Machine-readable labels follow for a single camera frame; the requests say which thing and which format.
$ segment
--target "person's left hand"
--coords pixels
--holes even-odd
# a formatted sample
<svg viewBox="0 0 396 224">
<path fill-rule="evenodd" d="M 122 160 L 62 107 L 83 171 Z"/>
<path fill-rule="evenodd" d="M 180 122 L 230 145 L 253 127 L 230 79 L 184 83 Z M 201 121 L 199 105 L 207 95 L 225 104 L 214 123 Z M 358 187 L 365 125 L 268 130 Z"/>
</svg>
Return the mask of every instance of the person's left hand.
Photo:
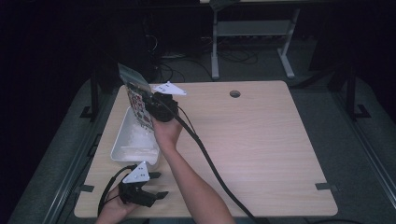
<svg viewBox="0 0 396 224">
<path fill-rule="evenodd" d="M 119 186 L 116 186 L 107 194 L 106 203 L 95 223 L 119 223 L 138 206 L 135 203 L 124 204 L 119 196 Z"/>
</svg>

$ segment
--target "hand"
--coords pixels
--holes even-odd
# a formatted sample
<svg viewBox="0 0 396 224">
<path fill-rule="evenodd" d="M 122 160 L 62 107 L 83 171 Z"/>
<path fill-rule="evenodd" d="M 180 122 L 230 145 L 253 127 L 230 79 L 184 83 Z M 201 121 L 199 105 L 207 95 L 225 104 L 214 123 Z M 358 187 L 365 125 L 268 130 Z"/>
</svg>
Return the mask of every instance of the hand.
<svg viewBox="0 0 396 224">
<path fill-rule="evenodd" d="M 119 186 L 116 186 L 107 194 L 105 206 L 95 223 L 119 223 L 138 206 L 135 203 L 124 204 L 119 196 Z"/>
<path fill-rule="evenodd" d="M 169 149 L 176 149 L 178 137 L 183 129 L 180 123 L 172 119 L 168 122 L 160 122 L 151 117 L 154 128 L 155 139 L 162 151 Z"/>
</svg>

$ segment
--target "gray carpet floor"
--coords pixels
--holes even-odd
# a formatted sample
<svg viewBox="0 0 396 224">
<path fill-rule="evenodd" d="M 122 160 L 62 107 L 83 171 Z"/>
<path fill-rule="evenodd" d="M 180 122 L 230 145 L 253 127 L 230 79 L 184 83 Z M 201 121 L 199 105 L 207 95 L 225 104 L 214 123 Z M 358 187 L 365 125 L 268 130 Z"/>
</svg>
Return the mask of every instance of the gray carpet floor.
<svg viewBox="0 0 396 224">
<path fill-rule="evenodd" d="M 276 52 L 279 43 L 223 51 L 223 57 L 219 58 L 219 81 L 284 80 L 290 86 L 298 84 L 315 74 L 308 71 L 315 45 L 314 40 L 295 40 L 291 43 L 288 57 L 295 79 L 285 76 Z M 231 62 L 231 59 L 240 60 L 247 55 L 249 60 L 245 63 Z M 212 81 L 207 72 L 210 71 L 210 53 L 188 60 L 180 58 L 163 62 L 176 71 L 172 82 Z M 161 68 L 163 78 L 158 77 L 155 82 L 171 75 L 166 71 L 168 67 Z M 304 224 L 308 220 L 313 222 L 329 218 L 366 224 L 395 223 L 395 206 L 370 163 L 357 129 L 365 134 L 369 146 L 394 178 L 396 125 L 376 101 L 371 88 L 360 79 L 357 81 L 356 104 L 365 105 L 372 117 L 351 121 L 345 112 L 345 90 L 336 93 L 328 91 L 326 85 L 329 79 L 330 76 L 327 76 L 307 88 L 292 89 L 290 92 L 323 173 L 333 186 L 339 212 L 334 217 L 271 217 L 269 220 L 275 224 Z M 115 93 L 100 92 L 100 113 L 94 122 L 90 122 L 79 117 L 84 107 L 91 104 L 90 82 L 81 87 L 9 223 L 94 222 L 94 219 L 75 217 L 73 208 L 78 198 L 78 188 L 90 166 L 91 157 L 87 155 L 94 152 L 94 143 L 98 141 L 96 136 L 105 128 L 115 97 Z M 130 219 L 123 223 L 142 222 L 141 219 Z"/>
</svg>

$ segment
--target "light wood table surface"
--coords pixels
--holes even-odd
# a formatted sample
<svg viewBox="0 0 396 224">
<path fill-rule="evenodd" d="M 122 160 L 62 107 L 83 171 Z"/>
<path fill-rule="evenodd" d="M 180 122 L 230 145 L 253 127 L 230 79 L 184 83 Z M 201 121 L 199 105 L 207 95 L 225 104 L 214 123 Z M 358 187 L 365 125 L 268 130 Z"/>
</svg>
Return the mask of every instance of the light wood table surface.
<svg viewBox="0 0 396 224">
<path fill-rule="evenodd" d="M 317 183 L 326 183 L 326 179 L 284 82 L 177 85 L 188 95 L 174 96 L 175 100 L 189 116 L 229 189 L 254 216 L 309 217 L 337 213 L 331 191 L 316 188 Z M 240 91 L 241 96 L 233 98 L 230 91 Z M 77 217 L 96 217 L 97 205 L 109 179 L 122 168 L 110 159 L 110 153 L 128 107 L 126 90 L 121 87 L 85 181 L 85 185 L 94 189 L 80 193 L 75 207 Z M 185 130 L 177 148 L 224 199 L 232 215 L 245 217 L 223 191 L 200 148 Z M 143 189 L 169 191 L 169 194 L 151 208 L 138 208 L 131 216 L 190 217 L 163 157 L 158 171 L 163 175 L 150 180 Z"/>
</svg>

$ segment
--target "desk grommet hole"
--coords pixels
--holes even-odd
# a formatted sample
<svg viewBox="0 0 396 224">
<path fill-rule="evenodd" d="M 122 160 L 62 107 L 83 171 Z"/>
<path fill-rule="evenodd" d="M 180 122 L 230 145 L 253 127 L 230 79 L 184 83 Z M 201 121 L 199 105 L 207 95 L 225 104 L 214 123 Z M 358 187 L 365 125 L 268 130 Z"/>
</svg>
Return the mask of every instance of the desk grommet hole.
<svg viewBox="0 0 396 224">
<path fill-rule="evenodd" d="M 240 91 L 230 91 L 230 95 L 233 98 L 238 98 L 239 96 L 241 96 L 241 92 Z"/>
</svg>

